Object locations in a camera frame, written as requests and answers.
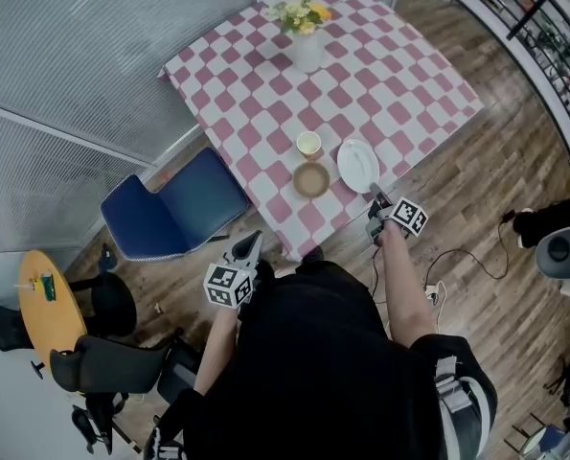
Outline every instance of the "wooden bowl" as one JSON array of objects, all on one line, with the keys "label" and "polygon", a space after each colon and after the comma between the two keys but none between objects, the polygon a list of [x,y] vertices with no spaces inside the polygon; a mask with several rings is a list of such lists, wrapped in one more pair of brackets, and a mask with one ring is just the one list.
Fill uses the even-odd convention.
[{"label": "wooden bowl", "polygon": [[293,173],[293,186],[303,197],[318,197],[330,186],[330,173],[317,162],[306,162]]}]

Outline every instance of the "cable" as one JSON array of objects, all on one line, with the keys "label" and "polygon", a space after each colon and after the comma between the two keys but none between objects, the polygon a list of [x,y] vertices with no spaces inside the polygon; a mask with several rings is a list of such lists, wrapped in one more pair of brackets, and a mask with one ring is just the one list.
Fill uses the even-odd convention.
[{"label": "cable", "polygon": [[[506,278],[506,276],[508,275],[508,269],[510,266],[510,255],[508,253],[508,249],[506,248],[506,245],[504,244],[504,241],[502,240],[501,228],[502,228],[503,224],[508,223],[513,218],[514,218],[514,211],[511,211],[511,212],[507,213],[506,215],[504,215],[502,217],[502,220],[497,225],[497,238],[499,239],[499,243],[502,246],[502,248],[504,249],[504,253],[506,254],[506,267],[504,268],[504,274],[501,274],[499,276],[495,276],[495,275],[491,274],[490,272],[487,271],[487,268],[485,267],[485,265],[483,263],[481,263],[478,260],[478,258],[474,254],[469,252],[468,250],[465,250],[462,248],[449,249],[449,250],[446,250],[445,252],[443,252],[442,254],[440,254],[436,259],[434,259],[433,262],[427,268],[427,272],[425,273],[425,279],[424,279],[423,285],[422,285],[423,290],[427,290],[427,283],[429,282],[429,272],[431,271],[433,266],[436,264],[436,262],[439,261],[442,258],[442,256],[445,256],[446,254],[452,254],[455,252],[463,252],[464,254],[469,255],[474,261],[476,261],[476,263],[478,263],[478,265],[481,266],[483,271],[490,278],[494,279],[495,281],[499,281],[499,280]],[[376,288],[378,287],[378,270],[376,269],[376,254],[378,253],[379,250],[380,249],[378,248],[376,250],[376,252],[374,253],[374,255],[372,256],[372,268],[374,269],[374,273],[373,273],[374,289],[372,290],[372,298],[374,298],[374,295],[376,293]],[[440,305],[440,310],[438,311],[438,319],[436,322],[436,326],[438,328],[438,333],[440,332],[440,316],[442,315],[442,310],[445,306],[446,297],[448,296],[448,293],[446,291],[446,285],[444,284],[444,282],[442,280],[440,280],[438,282],[438,284],[436,285],[436,291],[438,291],[438,285],[440,285],[440,284],[442,284],[442,288],[445,291],[445,298]],[[382,305],[382,304],[387,303],[387,300],[385,298],[384,300],[382,300],[380,302],[374,302],[374,303],[375,303],[375,305]]]},{"label": "cable", "polygon": [[483,269],[483,271],[485,271],[485,273],[487,274],[487,276],[489,276],[490,278],[494,279],[495,281],[498,280],[503,280],[504,278],[506,278],[506,276],[508,275],[508,267],[510,264],[510,256],[508,254],[508,249],[506,248],[506,245],[504,244],[504,241],[502,241],[502,232],[500,231],[500,228],[502,228],[502,225],[506,223],[506,221],[504,221],[502,219],[502,221],[500,221],[499,225],[497,225],[497,237],[499,239],[500,244],[502,245],[502,248],[504,249],[504,252],[506,253],[506,267],[504,268],[504,274],[500,275],[500,276],[494,276],[492,275],[490,272],[487,271],[487,268],[485,267],[485,265],[483,263],[481,263],[478,258],[472,254],[471,252],[469,252],[468,250],[462,249],[462,248],[457,248],[457,249],[450,249],[450,250],[446,250],[445,252],[443,252],[442,254],[440,254],[436,259],[434,259],[433,263],[431,263],[429,265],[429,267],[427,268],[427,272],[425,273],[425,281],[422,284],[423,289],[427,289],[427,283],[429,281],[429,271],[431,271],[431,268],[436,264],[437,261],[439,261],[441,259],[442,256],[445,256],[446,254],[452,254],[453,252],[463,252],[464,254],[467,254],[469,256],[471,256],[471,258],[476,261],[476,263],[478,263],[478,265],[481,266],[481,268]]},{"label": "cable", "polygon": [[376,293],[376,288],[378,288],[378,269],[376,269],[376,254],[378,253],[378,251],[380,250],[380,247],[376,250],[376,252],[374,253],[374,255],[372,256],[372,267],[374,268],[374,273],[373,273],[373,284],[374,284],[374,289],[372,290],[372,298],[374,298],[374,294]]}]

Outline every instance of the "black shirt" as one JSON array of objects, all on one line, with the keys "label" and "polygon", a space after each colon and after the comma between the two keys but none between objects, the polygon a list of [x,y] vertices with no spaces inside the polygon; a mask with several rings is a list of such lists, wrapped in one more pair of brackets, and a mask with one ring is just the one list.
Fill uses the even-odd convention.
[{"label": "black shirt", "polygon": [[495,390],[462,337],[389,340],[367,289],[346,276],[295,274],[254,295],[214,386],[176,406],[190,460],[439,458],[435,366],[453,355],[494,417]]}]

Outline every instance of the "flower vase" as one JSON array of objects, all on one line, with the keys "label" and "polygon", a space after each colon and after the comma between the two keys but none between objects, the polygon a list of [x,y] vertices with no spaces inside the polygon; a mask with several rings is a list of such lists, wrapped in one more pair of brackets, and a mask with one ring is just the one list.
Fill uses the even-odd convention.
[{"label": "flower vase", "polygon": [[289,57],[293,66],[303,73],[318,70],[323,61],[323,46],[318,33],[294,34],[292,40]]}]

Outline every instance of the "white plate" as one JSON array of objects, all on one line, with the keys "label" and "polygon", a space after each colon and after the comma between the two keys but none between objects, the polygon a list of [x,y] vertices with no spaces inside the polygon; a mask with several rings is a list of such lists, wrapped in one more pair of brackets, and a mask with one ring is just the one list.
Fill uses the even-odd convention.
[{"label": "white plate", "polygon": [[380,169],[372,147],[361,140],[347,140],[338,151],[338,170],[342,180],[357,193],[369,193],[378,182]]}]

